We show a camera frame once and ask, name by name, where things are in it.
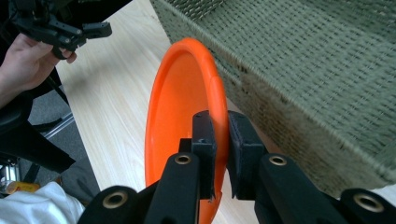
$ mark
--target orange plate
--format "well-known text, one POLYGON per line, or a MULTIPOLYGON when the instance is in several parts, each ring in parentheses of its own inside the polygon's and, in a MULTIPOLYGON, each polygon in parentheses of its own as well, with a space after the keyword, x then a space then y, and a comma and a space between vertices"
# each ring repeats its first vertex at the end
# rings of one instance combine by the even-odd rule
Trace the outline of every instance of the orange plate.
POLYGON ((228 158, 227 103, 212 55, 199 41, 186 38, 166 52, 154 81, 145 140, 147 186, 161 178, 180 138, 192 138, 192 116, 204 110, 209 110, 218 145, 216 197, 200 201, 200 223, 210 223, 219 208, 228 158))

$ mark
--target human hand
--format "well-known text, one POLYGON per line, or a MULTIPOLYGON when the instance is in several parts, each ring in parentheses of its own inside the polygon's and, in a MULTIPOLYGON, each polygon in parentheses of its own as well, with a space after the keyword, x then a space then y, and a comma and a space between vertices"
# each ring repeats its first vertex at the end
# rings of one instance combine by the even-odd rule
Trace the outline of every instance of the human hand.
MULTIPOLYGON (((60 61, 51 52, 53 46, 18 35, 9 47, 0 67, 0 107, 23 91, 40 85, 60 61)), ((68 63, 77 55, 61 49, 68 63)))

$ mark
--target wicker basket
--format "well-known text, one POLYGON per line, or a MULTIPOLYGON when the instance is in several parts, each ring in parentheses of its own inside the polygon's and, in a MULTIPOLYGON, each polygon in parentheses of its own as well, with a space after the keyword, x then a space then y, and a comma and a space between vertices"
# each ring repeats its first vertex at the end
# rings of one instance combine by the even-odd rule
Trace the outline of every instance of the wicker basket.
POLYGON ((151 0, 323 191, 396 183, 396 2, 151 0))

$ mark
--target gray floor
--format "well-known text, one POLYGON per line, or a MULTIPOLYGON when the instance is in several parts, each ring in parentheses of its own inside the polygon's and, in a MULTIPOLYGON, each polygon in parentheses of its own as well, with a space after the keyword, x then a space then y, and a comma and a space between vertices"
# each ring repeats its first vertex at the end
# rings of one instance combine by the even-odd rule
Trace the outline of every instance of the gray floor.
MULTIPOLYGON (((29 121, 32 124, 51 122, 65 116, 69 112, 69 106, 55 91, 51 91, 34 100, 29 121)), ((71 123, 59 133, 51 137, 50 141, 55 146, 68 153, 70 157, 76 161, 87 156, 75 122, 71 123)), ((31 164, 32 163, 26 160, 20 161, 21 178, 25 177, 31 164)), ((44 186, 51 180, 54 180, 57 176, 59 176, 59 174, 56 172, 52 172, 41 167, 38 172, 36 182, 41 186, 44 186)))

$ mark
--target green basket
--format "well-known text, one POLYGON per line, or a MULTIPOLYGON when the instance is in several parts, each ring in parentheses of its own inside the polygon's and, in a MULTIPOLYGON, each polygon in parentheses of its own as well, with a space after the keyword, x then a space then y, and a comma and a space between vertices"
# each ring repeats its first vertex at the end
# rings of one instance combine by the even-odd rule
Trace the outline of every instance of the green basket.
POLYGON ((396 183, 396 2, 151 0, 323 191, 396 183))

